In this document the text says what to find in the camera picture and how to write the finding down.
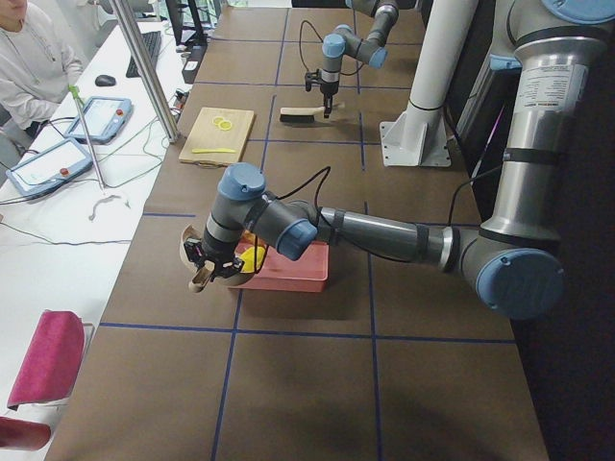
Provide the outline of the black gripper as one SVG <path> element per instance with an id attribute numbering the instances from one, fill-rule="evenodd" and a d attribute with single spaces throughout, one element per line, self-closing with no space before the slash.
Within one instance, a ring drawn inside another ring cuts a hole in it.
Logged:
<path id="1" fill-rule="evenodd" d="M 323 109 L 323 115 L 325 118 L 329 118 L 332 113 L 332 101 L 333 96 L 338 92 L 338 81 L 326 82 L 321 81 L 319 83 L 320 91 L 323 94 L 323 101 L 325 103 Z"/>
<path id="2" fill-rule="evenodd" d="M 230 242 L 215 237 L 202 239 L 204 257 L 200 268 L 204 267 L 207 283 L 214 281 L 219 276 L 218 272 L 223 279 L 229 279 L 241 273 L 241 259 L 234 253 L 237 244 L 237 239 Z"/>

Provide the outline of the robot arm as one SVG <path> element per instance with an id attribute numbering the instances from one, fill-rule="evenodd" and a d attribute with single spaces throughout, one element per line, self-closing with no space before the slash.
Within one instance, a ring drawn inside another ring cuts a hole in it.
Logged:
<path id="1" fill-rule="evenodd" d="M 306 75 L 319 85 L 324 115 L 332 113 L 342 59 L 383 66 L 390 31 L 401 8 L 396 1 L 345 1 L 374 18 L 366 38 L 337 26 L 324 38 L 323 65 Z M 385 166 L 435 166 L 445 147 L 428 146 L 443 134 L 444 106 L 461 48 L 479 1 L 433 1 L 417 73 L 406 109 L 380 127 Z M 520 70 L 492 216 L 478 230 L 424 225 L 292 201 L 266 190 L 253 164 L 228 166 L 203 231 L 186 228 L 180 250 L 197 268 L 197 292 L 216 278 L 241 284 L 236 252 L 245 232 L 258 244 L 298 260 L 314 241 L 345 241 L 364 252 L 401 263 L 425 263 L 459 273 L 480 300 L 504 316 L 525 320 L 551 309 L 564 291 L 564 269 L 555 256 L 559 235 L 551 213 L 555 175 L 591 63 L 607 48 L 614 28 L 614 1 L 496 1 L 488 50 L 493 71 Z"/>
<path id="2" fill-rule="evenodd" d="M 345 56 L 373 68 L 382 68 L 387 57 L 385 45 L 399 17 L 397 1 L 346 1 L 346 6 L 373 19 L 367 38 L 361 38 L 346 24 L 338 25 L 322 43 L 323 65 L 312 80 L 323 94 L 324 117 L 333 111 L 333 96 L 339 89 L 342 61 Z"/>

